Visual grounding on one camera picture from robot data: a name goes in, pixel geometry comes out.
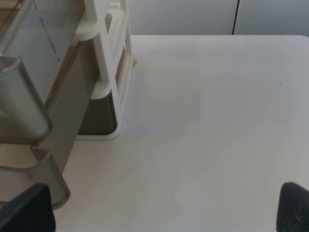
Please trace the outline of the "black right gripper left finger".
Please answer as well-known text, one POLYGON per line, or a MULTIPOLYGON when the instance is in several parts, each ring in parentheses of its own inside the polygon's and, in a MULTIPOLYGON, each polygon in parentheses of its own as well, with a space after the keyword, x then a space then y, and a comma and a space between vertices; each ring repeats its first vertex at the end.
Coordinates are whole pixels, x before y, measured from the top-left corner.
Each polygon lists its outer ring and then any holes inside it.
POLYGON ((0 209, 2 232, 55 232, 56 220, 47 184, 35 184, 0 209))

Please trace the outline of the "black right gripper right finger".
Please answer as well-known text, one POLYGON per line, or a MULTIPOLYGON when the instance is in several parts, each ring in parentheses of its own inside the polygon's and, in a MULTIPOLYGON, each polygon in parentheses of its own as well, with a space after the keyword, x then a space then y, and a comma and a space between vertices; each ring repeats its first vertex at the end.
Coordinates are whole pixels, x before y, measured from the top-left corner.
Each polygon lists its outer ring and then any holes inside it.
POLYGON ((286 182, 281 187, 276 231, 309 231, 309 191, 297 183, 286 182))

